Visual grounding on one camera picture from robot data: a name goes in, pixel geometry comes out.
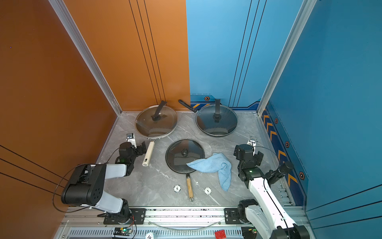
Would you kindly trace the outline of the light blue cloth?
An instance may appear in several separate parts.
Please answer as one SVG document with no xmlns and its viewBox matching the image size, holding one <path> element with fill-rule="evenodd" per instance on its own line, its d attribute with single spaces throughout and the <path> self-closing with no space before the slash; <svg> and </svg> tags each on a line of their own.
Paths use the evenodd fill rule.
<svg viewBox="0 0 382 239">
<path fill-rule="evenodd" d="M 186 164 L 191 169 L 202 173 L 217 173 L 222 190 L 228 191 L 232 180 L 232 165 L 223 153 L 214 153 L 212 156 Z"/>
</svg>

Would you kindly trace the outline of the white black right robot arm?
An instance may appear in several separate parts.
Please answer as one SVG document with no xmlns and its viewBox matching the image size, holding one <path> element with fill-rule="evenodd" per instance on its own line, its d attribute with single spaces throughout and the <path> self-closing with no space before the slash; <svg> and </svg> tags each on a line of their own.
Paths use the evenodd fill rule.
<svg viewBox="0 0 382 239">
<path fill-rule="evenodd" d="M 251 223 L 264 239 L 309 239 L 308 229 L 297 225 L 270 187 L 294 169 L 293 163 L 284 162 L 276 170 L 264 174 L 259 168 L 264 154 L 256 153 L 253 146 L 237 145 L 233 155 L 239 160 L 239 178 L 254 196 L 254 199 L 239 202 L 240 220 Z"/>
</svg>

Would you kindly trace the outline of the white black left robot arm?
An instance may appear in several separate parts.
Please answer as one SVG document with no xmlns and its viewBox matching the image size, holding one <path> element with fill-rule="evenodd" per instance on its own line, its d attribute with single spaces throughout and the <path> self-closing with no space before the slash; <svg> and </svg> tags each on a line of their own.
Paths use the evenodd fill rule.
<svg viewBox="0 0 382 239">
<path fill-rule="evenodd" d="M 61 194 L 61 202 L 71 206 L 91 207 L 103 211 L 98 217 L 118 224 L 132 223 L 133 214 L 126 199 L 117 198 L 104 190 L 104 183 L 108 179 L 129 176 L 135 159 L 147 152 L 143 142 L 134 146 L 131 142 L 124 142 L 118 148 L 119 157 L 114 164 L 82 164 L 74 168 Z"/>
</svg>

